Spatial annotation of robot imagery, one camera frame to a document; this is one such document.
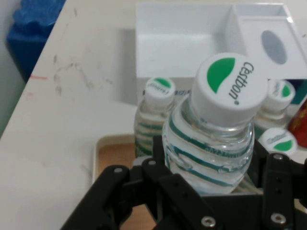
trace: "oval hole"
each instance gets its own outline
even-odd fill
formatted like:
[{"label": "oval hole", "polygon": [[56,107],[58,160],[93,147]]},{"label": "oval hole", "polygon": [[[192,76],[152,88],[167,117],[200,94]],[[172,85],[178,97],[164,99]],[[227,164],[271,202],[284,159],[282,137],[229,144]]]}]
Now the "oval hole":
[{"label": "oval hole", "polygon": [[279,37],[272,31],[265,30],[261,34],[262,46],[266,54],[275,63],[282,65],[287,61],[287,53]]}]

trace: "white plastic container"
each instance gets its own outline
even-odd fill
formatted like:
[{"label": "white plastic container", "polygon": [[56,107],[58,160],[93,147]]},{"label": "white plastic container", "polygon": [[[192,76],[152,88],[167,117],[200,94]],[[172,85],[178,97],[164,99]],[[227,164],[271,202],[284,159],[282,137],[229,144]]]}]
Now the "white plastic container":
[{"label": "white plastic container", "polygon": [[139,3],[138,102],[152,77],[171,78],[176,95],[187,94],[200,64],[222,52],[250,56],[268,79],[307,78],[306,53],[283,4]]}]

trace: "red object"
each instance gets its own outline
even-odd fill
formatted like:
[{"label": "red object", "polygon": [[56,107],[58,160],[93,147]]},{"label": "red object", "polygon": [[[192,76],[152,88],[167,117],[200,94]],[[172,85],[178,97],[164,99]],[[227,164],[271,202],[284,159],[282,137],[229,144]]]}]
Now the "red object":
[{"label": "red object", "polygon": [[307,148],[307,100],[290,121],[288,130],[295,136],[300,146]]}]

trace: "screw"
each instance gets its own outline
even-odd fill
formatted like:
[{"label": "screw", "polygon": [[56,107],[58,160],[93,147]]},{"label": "screw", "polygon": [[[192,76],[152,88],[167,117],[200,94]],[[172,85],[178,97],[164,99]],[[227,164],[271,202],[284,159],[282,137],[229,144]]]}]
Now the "screw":
[{"label": "screw", "polygon": [[155,161],[149,161],[148,164],[149,164],[149,165],[155,165],[156,162],[155,162]]},{"label": "screw", "polygon": [[116,169],[114,170],[115,173],[121,173],[122,171],[123,171],[122,168],[116,168]]},{"label": "screw", "polygon": [[216,225],[213,217],[205,216],[201,219],[201,224],[207,228],[213,228]]},{"label": "screw", "polygon": [[278,159],[278,160],[282,160],[283,159],[283,156],[281,154],[274,154],[273,156],[275,159]]},{"label": "screw", "polygon": [[273,213],[271,215],[271,220],[275,224],[284,224],[286,222],[286,217],[284,217],[284,215],[280,213]]}]

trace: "bottle cap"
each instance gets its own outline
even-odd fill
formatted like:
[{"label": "bottle cap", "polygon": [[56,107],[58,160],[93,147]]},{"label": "bottle cap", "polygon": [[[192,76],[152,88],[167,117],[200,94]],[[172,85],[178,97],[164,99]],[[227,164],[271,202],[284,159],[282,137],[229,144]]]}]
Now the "bottle cap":
[{"label": "bottle cap", "polygon": [[268,95],[264,100],[263,107],[271,111],[285,109],[295,95],[293,85],[286,80],[269,80]]},{"label": "bottle cap", "polygon": [[201,120],[234,127],[251,120],[266,95],[260,67],[243,55],[221,53],[201,64],[191,103]]},{"label": "bottle cap", "polygon": [[282,128],[269,128],[258,141],[269,153],[280,152],[291,156],[297,150],[295,137]]},{"label": "bottle cap", "polygon": [[167,78],[151,78],[145,85],[144,99],[149,106],[164,108],[174,100],[175,84]]}]

